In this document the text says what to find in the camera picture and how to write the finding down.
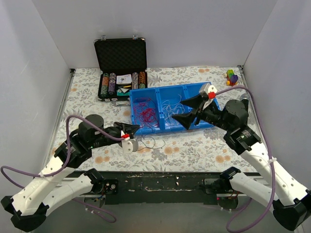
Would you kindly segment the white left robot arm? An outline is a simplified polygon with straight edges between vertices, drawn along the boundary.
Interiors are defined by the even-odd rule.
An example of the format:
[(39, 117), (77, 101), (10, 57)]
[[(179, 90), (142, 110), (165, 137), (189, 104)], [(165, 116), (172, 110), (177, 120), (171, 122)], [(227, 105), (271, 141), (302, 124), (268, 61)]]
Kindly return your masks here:
[(38, 174), (9, 166), (0, 168), (5, 178), (8, 178), (5, 170), (33, 178), (17, 194), (5, 196), (0, 201), (4, 210), (12, 215), (11, 222), (17, 229), (24, 232), (37, 229), (55, 209), (80, 195), (92, 193), (104, 196), (117, 193), (118, 180), (104, 178), (94, 168), (84, 171), (66, 185), (57, 185), (91, 158), (93, 149), (118, 144), (124, 153), (136, 152), (138, 141), (134, 135), (140, 126), (114, 122), (112, 127), (104, 128), (104, 119), (100, 115), (76, 118), (81, 121), (78, 128), (72, 132), (66, 130), (66, 140)]

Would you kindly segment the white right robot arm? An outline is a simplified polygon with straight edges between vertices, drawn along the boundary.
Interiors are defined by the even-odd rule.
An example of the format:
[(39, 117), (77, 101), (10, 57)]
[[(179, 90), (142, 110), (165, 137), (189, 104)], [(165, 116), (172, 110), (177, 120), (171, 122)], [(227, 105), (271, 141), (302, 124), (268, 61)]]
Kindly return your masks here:
[(203, 120), (225, 130), (226, 144), (251, 164), (269, 184), (264, 186), (239, 169), (231, 167), (221, 173), (218, 180), (224, 192), (239, 191), (267, 206), (278, 223), (289, 231), (294, 231), (310, 217), (310, 189), (298, 182), (270, 155), (262, 139), (247, 125), (247, 100), (229, 100), (222, 110), (213, 101), (199, 95), (181, 103), (192, 110), (189, 113), (175, 114), (173, 119), (185, 129), (189, 129), (192, 123)]

